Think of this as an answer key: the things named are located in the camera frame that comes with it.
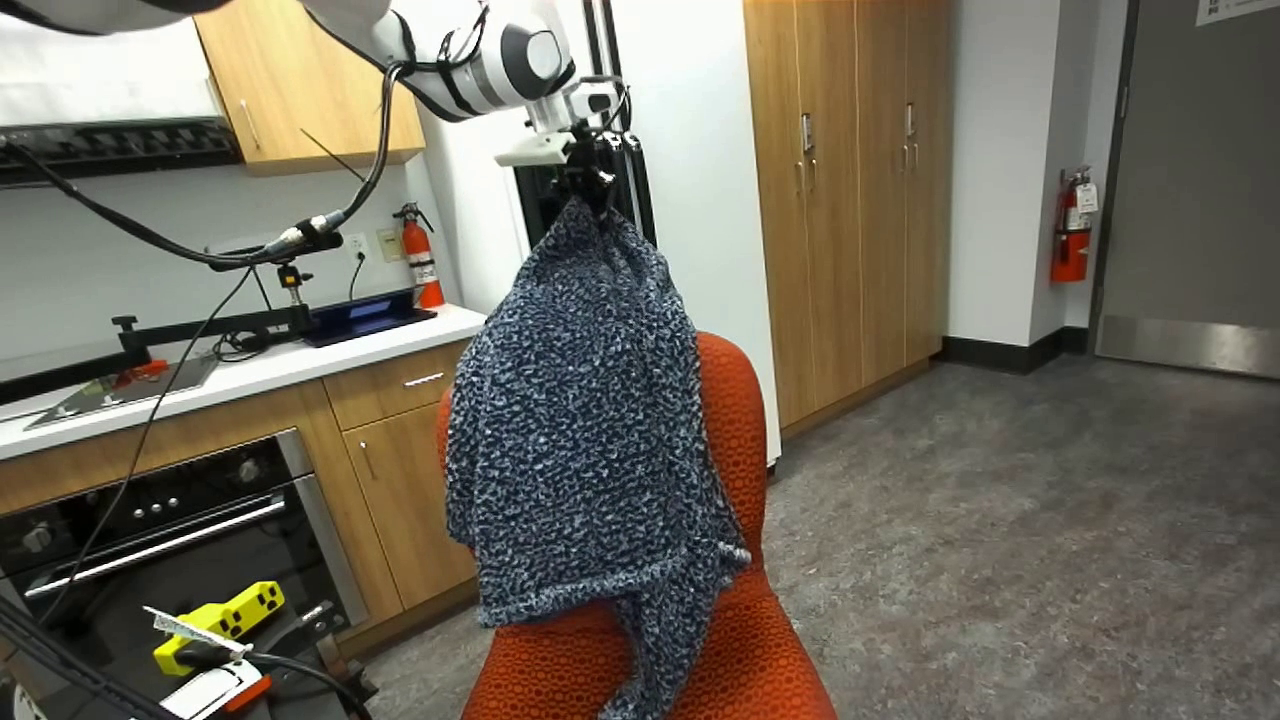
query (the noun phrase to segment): wooden cabinet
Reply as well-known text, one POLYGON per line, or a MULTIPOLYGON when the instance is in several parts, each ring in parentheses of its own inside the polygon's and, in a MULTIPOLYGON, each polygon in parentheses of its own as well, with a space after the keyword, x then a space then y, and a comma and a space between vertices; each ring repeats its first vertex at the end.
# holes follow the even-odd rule
POLYGON ((941 349, 949 0, 743 0, 783 437, 941 349))
MULTIPOLYGON (((195 17, 195 30, 248 170, 333 165, 326 149, 371 156, 381 71, 326 37, 299 0, 235 0, 195 17)), ((389 149, 396 156, 424 149, 406 88, 389 149)))
POLYGON ((474 551, 445 529, 445 476, 433 428, 436 410, 418 410, 345 431, 406 609, 476 575, 474 551))
POLYGON ((468 547, 445 529, 436 404, 461 349, 418 351, 328 376, 326 392, 396 587, 396 611, 428 604, 476 575, 468 547))
POLYGON ((293 383, 53 451, 0 460, 0 516, 216 455, 279 428, 309 445, 326 504, 352 561, 365 625, 339 647, 365 658, 476 597, 474 557, 445 529, 436 404, 463 344, 445 344, 328 381, 293 383))

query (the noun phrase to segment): yellow object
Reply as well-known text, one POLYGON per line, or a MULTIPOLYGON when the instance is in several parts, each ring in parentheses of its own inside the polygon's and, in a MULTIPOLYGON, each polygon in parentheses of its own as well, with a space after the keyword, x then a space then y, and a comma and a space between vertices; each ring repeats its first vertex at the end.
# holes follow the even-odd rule
MULTIPOLYGON (((243 640, 258 625, 266 625, 279 609, 283 609, 283 587, 277 579, 258 579, 226 604, 192 609, 184 625, 195 625, 228 640, 243 640)), ((171 677, 171 681, 192 677, 192 669, 176 660, 184 643, 190 643, 184 636, 168 636, 163 643, 152 647, 162 677, 171 677)))

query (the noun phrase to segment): kitchen counter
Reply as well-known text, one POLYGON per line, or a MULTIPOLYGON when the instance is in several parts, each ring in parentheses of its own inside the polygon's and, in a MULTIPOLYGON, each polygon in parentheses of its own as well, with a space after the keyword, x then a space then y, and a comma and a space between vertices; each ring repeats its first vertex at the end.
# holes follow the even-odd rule
MULTIPOLYGON (((234 404, 234 402, 261 395, 261 392, 288 387, 288 383, 303 383, 317 376, 337 376, 347 367, 381 366, 381 361, 408 355, 419 349, 457 344, 457 341, 476 337, 480 328, 485 328, 480 311, 449 304, 433 321, 418 321, 418 324, 375 333, 375 337, 356 337, 356 341, 328 344, 328 349, 277 344, 272 351, 266 351, 258 361, 219 366, 202 387, 184 387, 184 392, 163 395, 156 421, 234 404)), ((131 402, 119 410, 69 416, 69 421, 40 423, 40 428, 27 428, 40 416, 36 410, 25 416, 17 410, 0 410, 0 416, 11 416, 11 421, 0 421, 0 460, 33 455, 33 451, 92 441, 92 437, 107 437, 119 428, 135 428, 147 421, 152 404, 156 402, 131 402)))

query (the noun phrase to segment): gray door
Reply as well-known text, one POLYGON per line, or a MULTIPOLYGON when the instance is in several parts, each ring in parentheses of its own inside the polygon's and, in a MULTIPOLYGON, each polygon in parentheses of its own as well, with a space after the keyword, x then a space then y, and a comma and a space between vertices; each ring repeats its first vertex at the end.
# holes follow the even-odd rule
POLYGON ((1138 0, 1098 351, 1280 376, 1280 11, 1138 0))

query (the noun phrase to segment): gray carpet floor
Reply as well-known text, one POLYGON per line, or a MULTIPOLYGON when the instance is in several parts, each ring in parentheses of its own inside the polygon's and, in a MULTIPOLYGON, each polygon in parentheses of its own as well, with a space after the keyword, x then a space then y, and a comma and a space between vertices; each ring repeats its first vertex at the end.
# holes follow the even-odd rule
MULTIPOLYGON (((798 441, 765 531, 839 715, 1280 715, 1280 383, 941 366, 798 441)), ((474 611, 384 658, 449 720, 474 611)))

